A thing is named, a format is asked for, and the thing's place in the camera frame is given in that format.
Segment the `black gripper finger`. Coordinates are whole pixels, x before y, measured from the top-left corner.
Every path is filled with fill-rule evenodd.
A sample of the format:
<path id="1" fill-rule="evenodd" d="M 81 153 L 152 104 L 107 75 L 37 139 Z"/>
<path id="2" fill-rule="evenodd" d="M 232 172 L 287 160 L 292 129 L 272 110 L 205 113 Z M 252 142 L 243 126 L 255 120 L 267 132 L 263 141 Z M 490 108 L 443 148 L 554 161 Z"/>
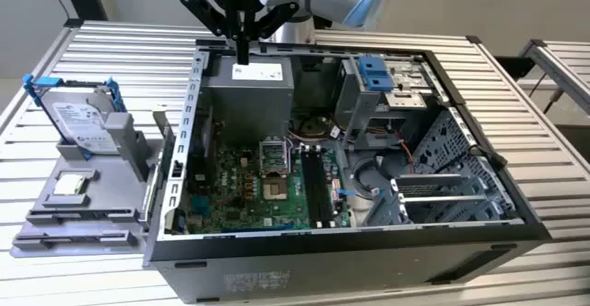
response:
<path id="1" fill-rule="evenodd" d="M 235 42 L 236 61 L 243 64 L 243 32 L 236 10 L 224 10 L 213 0 L 180 0 L 181 5 L 213 35 Z"/>
<path id="2" fill-rule="evenodd" d="M 249 42 L 260 38 L 267 39 L 279 29 L 283 23 L 295 15 L 299 10 L 297 3 L 283 3 L 276 5 L 271 11 L 255 20 L 255 14 L 259 9 L 248 8 L 244 10 L 243 20 L 243 64 L 248 64 Z"/>

